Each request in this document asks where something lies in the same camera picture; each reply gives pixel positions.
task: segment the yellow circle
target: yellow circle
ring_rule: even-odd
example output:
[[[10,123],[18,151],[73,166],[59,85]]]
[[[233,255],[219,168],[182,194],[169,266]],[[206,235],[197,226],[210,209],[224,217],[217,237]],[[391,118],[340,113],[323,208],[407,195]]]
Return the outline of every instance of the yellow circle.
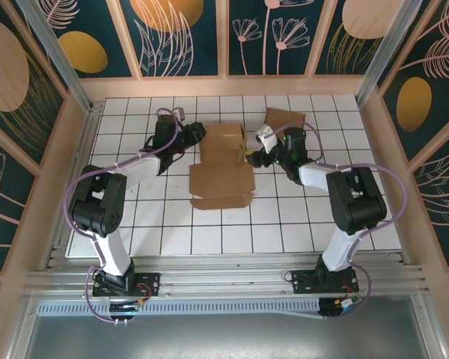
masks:
[[[411,77],[401,87],[397,97],[397,122],[404,131],[412,132],[426,120],[433,92],[420,77]]]
[[[15,111],[25,100],[30,73],[22,45],[0,22],[0,111]]]
[[[388,32],[403,0],[346,0],[343,27],[358,39],[377,39]]]
[[[180,21],[183,14],[189,27],[192,27],[203,13],[203,0],[130,0],[133,10],[142,22],[158,31],[177,31],[181,25],[171,15],[173,7]]]
[[[99,73],[108,65],[105,49],[92,36],[81,31],[70,31],[58,41],[72,66],[83,73]]]

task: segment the floral wallpaper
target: floral wallpaper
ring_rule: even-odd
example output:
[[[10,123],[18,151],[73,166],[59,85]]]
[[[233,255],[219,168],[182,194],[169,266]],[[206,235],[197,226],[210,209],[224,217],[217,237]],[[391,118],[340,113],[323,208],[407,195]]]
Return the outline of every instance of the floral wallpaper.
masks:
[[[230,0],[230,75],[302,75],[323,0]]]

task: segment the dark teal wallpaper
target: dark teal wallpaper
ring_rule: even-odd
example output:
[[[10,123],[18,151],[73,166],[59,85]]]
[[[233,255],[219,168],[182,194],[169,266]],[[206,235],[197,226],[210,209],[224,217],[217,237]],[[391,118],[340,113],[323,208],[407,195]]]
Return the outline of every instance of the dark teal wallpaper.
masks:
[[[449,0],[444,0],[384,94],[409,160],[449,122]]]
[[[62,102],[0,6],[0,129],[40,163]]]
[[[0,271],[22,217],[34,175],[0,147]]]
[[[143,77],[218,75],[215,0],[120,4]]]
[[[394,19],[395,0],[338,0],[317,75],[364,75]]]
[[[414,172],[414,177],[449,266],[449,140]]]
[[[230,0],[230,75],[302,75],[323,2]]]

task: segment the flattened cardboard box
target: flattened cardboard box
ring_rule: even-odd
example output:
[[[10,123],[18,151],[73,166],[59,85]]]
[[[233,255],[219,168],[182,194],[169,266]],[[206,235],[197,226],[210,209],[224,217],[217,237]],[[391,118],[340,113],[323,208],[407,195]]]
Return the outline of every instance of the flattened cardboard box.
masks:
[[[266,112],[266,119],[264,123],[272,128],[273,131],[286,126],[293,122],[305,122],[306,115],[298,112],[289,112],[284,110],[278,110],[276,108],[268,108]],[[278,133],[278,138],[283,141],[284,133],[281,131]]]
[[[189,168],[197,209],[243,208],[253,199],[253,167],[245,162],[246,132],[239,124],[208,125],[199,144],[201,163]]]

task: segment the enclosure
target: enclosure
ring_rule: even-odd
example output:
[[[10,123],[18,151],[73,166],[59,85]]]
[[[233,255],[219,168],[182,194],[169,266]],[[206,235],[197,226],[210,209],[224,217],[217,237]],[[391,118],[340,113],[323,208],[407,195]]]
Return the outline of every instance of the enclosure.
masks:
[[[185,125],[240,124],[247,151],[263,146],[269,108],[300,113],[326,164],[399,176],[403,216],[355,255],[373,284],[365,308],[292,316],[335,297],[294,294],[285,277],[313,269],[331,241],[327,192],[274,164],[254,169],[250,205],[199,210],[195,146],[126,192],[123,245],[136,271],[161,274],[158,297],[126,328],[94,322],[82,296],[99,262],[64,219],[65,191],[87,164],[135,156],[157,110],[176,107]],[[392,221],[403,192],[373,176]],[[104,314],[109,302],[93,305]],[[100,340],[85,345],[92,328]],[[0,0],[0,358],[72,347],[75,358],[123,347],[143,358],[449,358],[449,0]]]

